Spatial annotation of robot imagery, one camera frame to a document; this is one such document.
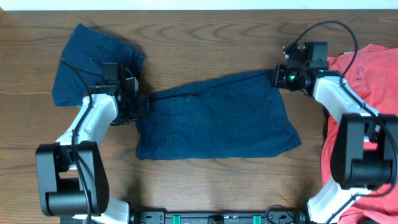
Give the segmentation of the navy blue shorts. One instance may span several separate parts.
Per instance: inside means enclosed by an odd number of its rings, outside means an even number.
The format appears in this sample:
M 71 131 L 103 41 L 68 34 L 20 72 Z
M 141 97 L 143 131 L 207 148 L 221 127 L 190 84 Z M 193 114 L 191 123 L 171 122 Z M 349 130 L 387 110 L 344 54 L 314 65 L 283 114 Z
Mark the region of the navy blue shorts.
M 136 157 L 275 157 L 299 146 L 272 74 L 255 70 L 154 93 L 149 118 L 136 121 Z

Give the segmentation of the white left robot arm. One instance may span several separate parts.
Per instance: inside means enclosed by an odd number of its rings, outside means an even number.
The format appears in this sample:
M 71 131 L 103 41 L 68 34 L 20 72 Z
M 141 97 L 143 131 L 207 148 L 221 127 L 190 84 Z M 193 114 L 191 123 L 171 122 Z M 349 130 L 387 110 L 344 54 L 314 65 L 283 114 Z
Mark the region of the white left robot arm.
M 128 124 L 148 112 L 148 99 L 135 85 L 90 87 L 70 127 L 35 152 L 44 215 L 82 223 L 129 223 L 130 206 L 111 196 L 99 147 L 110 126 Z

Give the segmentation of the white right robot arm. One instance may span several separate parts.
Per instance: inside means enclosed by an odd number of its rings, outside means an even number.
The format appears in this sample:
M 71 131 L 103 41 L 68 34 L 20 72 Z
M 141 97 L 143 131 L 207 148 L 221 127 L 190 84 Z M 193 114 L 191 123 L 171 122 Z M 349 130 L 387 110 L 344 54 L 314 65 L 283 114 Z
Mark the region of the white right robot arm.
M 296 223 L 335 223 L 358 199 L 372 197 L 384 184 L 396 186 L 397 116 L 368 106 L 338 71 L 279 65 L 271 84 L 306 91 L 338 123 L 331 177 L 296 213 Z

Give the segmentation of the folded navy shorts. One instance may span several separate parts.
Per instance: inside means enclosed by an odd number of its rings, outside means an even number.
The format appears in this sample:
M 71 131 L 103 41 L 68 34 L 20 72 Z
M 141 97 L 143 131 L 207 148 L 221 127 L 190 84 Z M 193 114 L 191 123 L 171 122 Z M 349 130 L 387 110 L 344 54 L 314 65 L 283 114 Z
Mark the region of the folded navy shorts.
M 61 58 L 79 69 L 78 73 L 92 86 L 101 81 L 102 64 L 121 64 L 139 77 L 144 56 L 134 47 L 78 24 L 64 47 Z M 75 72 L 60 62 L 52 89 L 55 106 L 80 106 L 85 87 Z

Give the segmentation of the red t-shirt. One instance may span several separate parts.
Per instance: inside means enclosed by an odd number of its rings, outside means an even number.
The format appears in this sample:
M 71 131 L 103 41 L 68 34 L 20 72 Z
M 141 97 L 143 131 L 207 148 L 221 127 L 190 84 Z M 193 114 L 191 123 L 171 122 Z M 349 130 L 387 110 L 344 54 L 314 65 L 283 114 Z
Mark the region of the red t-shirt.
M 329 69 L 343 73 L 352 57 L 353 52 L 328 57 Z M 382 113 L 397 116 L 397 48 L 367 45 L 358 51 L 345 78 L 367 104 Z M 321 155 L 322 185 L 331 177 L 330 158 L 338 133 L 336 121 L 331 116 L 327 121 Z M 365 220 L 397 224 L 397 186 L 383 197 L 361 197 L 340 216 L 338 223 L 361 223 Z

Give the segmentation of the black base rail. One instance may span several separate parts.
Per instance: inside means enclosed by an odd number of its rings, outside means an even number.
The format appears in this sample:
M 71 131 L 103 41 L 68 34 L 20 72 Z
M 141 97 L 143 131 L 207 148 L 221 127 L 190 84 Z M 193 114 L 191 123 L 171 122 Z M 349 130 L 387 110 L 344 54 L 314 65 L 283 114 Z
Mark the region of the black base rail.
M 127 224 L 304 224 L 311 223 L 304 209 L 272 205 L 265 212 L 166 212 L 130 213 Z

